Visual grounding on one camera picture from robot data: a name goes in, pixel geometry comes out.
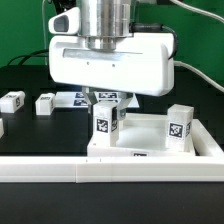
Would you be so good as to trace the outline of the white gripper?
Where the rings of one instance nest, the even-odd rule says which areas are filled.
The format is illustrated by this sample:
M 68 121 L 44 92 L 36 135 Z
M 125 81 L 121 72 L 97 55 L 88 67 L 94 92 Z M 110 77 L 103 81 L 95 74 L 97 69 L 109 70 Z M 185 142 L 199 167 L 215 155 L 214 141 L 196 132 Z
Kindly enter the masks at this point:
M 137 33 L 119 39 L 112 51 L 90 50 L 81 37 L 55 36 L 49 46 L 50 74 L 58 83 L 86 86 L 82 94 L 89 114 L 97 103 L 94 88 L 120 91 L 116 111 L 121 121 L 132 93 L 162 96 L 171 91 L 173 45 L 170 33 Z

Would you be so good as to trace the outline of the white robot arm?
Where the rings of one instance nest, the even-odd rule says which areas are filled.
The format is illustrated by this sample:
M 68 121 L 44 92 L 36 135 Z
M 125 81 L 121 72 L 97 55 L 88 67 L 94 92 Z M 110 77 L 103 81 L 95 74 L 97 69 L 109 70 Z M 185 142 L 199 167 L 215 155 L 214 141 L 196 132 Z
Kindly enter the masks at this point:
M 53 80 L 82 86 L 89 104 L 96 89 L 120 92 L 118 119 L 132 94 L 162 96 L 174 86 L 177 37 L 134 22 L 135 6 L 136 0 L 77 0 L 48 22 Z

